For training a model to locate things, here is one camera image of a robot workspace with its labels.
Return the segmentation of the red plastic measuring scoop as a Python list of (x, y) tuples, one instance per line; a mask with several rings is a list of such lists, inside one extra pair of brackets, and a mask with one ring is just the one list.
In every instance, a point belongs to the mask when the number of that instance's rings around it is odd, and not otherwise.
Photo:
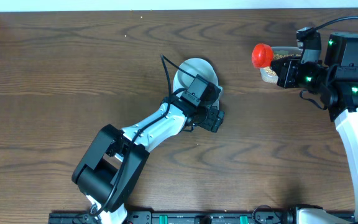
[(267, 44), (257, 44), (252, 51), (252, 64), (255, 68), (269, 67), (273, 60), (273, 49)]

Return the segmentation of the light blue round bowl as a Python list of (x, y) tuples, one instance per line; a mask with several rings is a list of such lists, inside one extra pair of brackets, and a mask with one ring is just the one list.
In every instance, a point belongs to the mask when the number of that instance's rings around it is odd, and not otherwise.
[[(190, 58), (185, 60), (179, 67), (193, 76), (201, 75), (205, 80), (215, 85), (218, 84), (218, 77), (212, 65), (202, 58)], [(193, 78), (181, 70), (177, 70), (173, 79), (173, 90), (189, 88), (192, 82)]]

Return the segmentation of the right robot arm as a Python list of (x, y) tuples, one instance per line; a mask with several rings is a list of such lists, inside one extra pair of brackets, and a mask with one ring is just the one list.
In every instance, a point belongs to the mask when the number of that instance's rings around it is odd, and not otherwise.
[(321, 36), (311, 29), (296, 33), (299, 56), (274, 60), (271, 69), (282, 88), (302, 88), (319, 95), (344, 145), (354, 188), (354, 221), (358, 223), (358, 34), (329, 36), (324, 62), (319, 61)]

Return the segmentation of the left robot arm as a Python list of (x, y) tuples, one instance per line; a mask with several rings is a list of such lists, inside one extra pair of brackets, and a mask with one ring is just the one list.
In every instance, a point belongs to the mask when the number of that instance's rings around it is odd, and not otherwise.
[(71, 177), (92, 203), (89, 214), (97, 223), (123, 223), (124, 207), (150, 156), (164, 140), (198, 126), (215, 133), (223, 122), (219, 110), (222, 87), (194, 77), (188, 88), (169, 91), (159, 109), (122, 129), (103, 127)]

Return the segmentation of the white digital kitchen scale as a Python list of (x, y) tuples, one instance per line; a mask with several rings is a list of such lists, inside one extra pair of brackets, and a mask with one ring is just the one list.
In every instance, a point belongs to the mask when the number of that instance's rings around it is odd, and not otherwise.
[(179, 88), (172, 93), (171, 103), (176, 105), (183, 104), (185, 107), (196, 108), (217, 106), (219, 108), (219, 99), (223, 93), (223, 88), (205, 80), (201, 75), (193, 76), (181, 69), (181, 71), (191, 78), (193, 82), (189, 88)]

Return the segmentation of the soybeans pile in container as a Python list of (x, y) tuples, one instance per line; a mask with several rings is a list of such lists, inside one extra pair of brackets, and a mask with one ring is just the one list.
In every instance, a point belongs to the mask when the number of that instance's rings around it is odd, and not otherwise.
[(282, 64), (281, 59), (300, 57), (300, 56), (301, 54), (274, 54), (272, 63), (268, 67), (263, 67), (262, 71), (265, 72), (267, 75), (276, 77), (277, 73), (275, 72), (274, 68), (277, 68), (279, 65)]

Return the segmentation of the clear plastic container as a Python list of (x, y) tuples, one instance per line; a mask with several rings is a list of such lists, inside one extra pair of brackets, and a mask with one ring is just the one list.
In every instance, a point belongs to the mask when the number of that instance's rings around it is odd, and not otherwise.
[[(289, 56), (300, 56), (302, 53), (302, 50), (298, 47), (272, 47), (272, 49), (274, 60)], [(270, 67), (260, 68), (259, 71), (264, 82), (273, 84), (277, 83), (278, 76)]]

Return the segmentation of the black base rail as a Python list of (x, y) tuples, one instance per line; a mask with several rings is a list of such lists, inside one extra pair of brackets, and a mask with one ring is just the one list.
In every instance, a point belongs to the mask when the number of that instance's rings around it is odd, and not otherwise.
[[(255, 224), (280, 223), (279, 213), (257, 211), (255, 213), (152, 213), (149, 211), (129, 212), (124, 223), (126, 224)], [(95, 217), (86, 212), (80, 213), (50, 213), (48, 224), (76, 224), (100, 223)]]

